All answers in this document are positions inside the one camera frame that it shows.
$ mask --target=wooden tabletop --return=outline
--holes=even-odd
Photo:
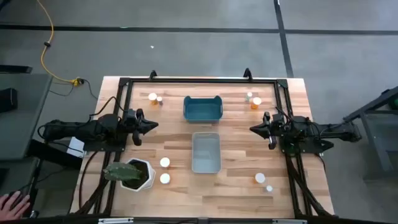
[[[104,77],[97,111],[109,97],[116,96],[118,83],[119,77]],[[288,79],[288,83],[294,115],[311,118],[304,80]],[[262,99],[257,110],[250,109],[244,100],[249,91]],[[163,97],[163,106],[150,103],[148,94],[152,92]],[[203,98],[219,95],[223,100],[220,122],[186,122],[183,99],[187,95]],[[113,105],[110,103],[102,114],[112,113]],[[152,188],[137,193],[122,189],[118,183],[112,216],[293,218],[284,155],[278,147],[268,150],[268,141],[249,130],[250,126],[262,122],[265,111],[276,113],[275,106],[274,87],[269,84],[135,83],[130,107],[135,110],[142,108],[145,118],[158,122],[159,126],[141,137],[142,146],[135,146],[129,137],[121,161],[126,162],[130,158],[149,161],[156,171],[155,181]],[[192,172],[192,134],[201,131],[220,134],[222,169],[218,174]],[[89,156],[84,158],[81,172]],[[99,152],[88,166],[83,183],[83,202],[98,185],[103,157],[104,153]],[[159,164],[163,157],[170,158],[168,169],[161,168]],[[324,208],[333,213],[322,162],[311,154],[303,154],[302,157],[309,189]],[[255,183],[254,175],[258,172],[265,175],[264,184]],[[170,174],[171,181],[167,185],[160,183],[159,177],[163,173]],[[265,190],[267,185],[274,188],[272,192]],[[304,211],[300,191],[298,197],[300,208]],[[72,211],[78,208],[77,198],[78,187]]]

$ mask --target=concrete floor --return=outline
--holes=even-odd
[[[277,29],[273,0],[43,0],[56,25],[134,27],[217,27]],[[286,29],[398,30],[394,0],[280,0]],[[48,25],[35,0],[13,0],[0,23]],[[0,30],[0,63],[40,65],[47,31]],[[398,35],[287,34],[294,77],[304,78],[312,115],[319,123],[342,117],[398,84]],[[50,70],[63,78],[88,79],[97,95],[105,75],[211,75],[240,77],[246,67],[255,77],[286,77],[279,34],[165,32],[55,33],[46,56]],[[67,93],[69,86],[52,85]],[[87,86],[69,97],[49,94],[39,124],[52,119],[85,120],[95,108]],[[366,184],[362,176],[377,169],[367,140],[336,142],[325,153],[326,174],[337,215],[398,222],[397,183]],[[42,186],[46,215],[65,212],[75,177]],[[64,196],[65,203],[51,202]]]

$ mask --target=succulent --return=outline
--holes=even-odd
[[[108,165],[103,172],[105,179],[120,181],[139,179],[141,174],[141,170],[135,166],[122,162],[114,162]]]

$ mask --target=yellow cable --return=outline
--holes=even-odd
[[[50,21],[50,25],[51,25],[51,36],[50,36],[49,40],[47,41],[47,43],[49,43],[49,45],[50,45],[50,44],[51,44],[51,41],[52,41],[52,38],[53,38],[53,36],[54,36],[54,25],[53,25],[53,23],[52,23],[52,20],[51,20],[51,17],[50,17],[50,15],[49,15],[49,13],[48,13],[47,10],[45,9],[45,7],[42,5],[42,3],[40,2],[40,0],[37,0],[37,3],[42,7],[43,11],[45,12],[45,14],[47,15],[47,18],[48,18],[49,21]],[[54,73],[52,73],[50,70],[47,69],[47,67],[46,67],[45,64],[44,64],[44,55],[45,55],[45,53],[47,52],[47,49],[48,49],[48,46],[45,45],[45,46],[44,46],[44,49],[43,49],[43,52],[42,52],[42,56],[40,57],[40,61],[42,62],[42,66],[43,66],[44,70],[45,70],[48,74],[50,74],[50,75],[52,75],[54,78],[56,78],[57,80],[60,80],[60,81],[63,81],[63,82],[68,82],[68,83],[74,84],[75,86],[79,85],[79,83],[78,83],[78,81],[77,81],[77,78],[74,79],[74,80],[66,80],[66,79],[64,79],[64,78],[60,78],[60,77],[56,76]]]

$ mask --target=potted plant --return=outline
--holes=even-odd
[[[148,161],[132,158],[127,163],[114,162],[103,170],[107,180],[119,180],[124,189],[138,192],[154,183],[155,170]]]

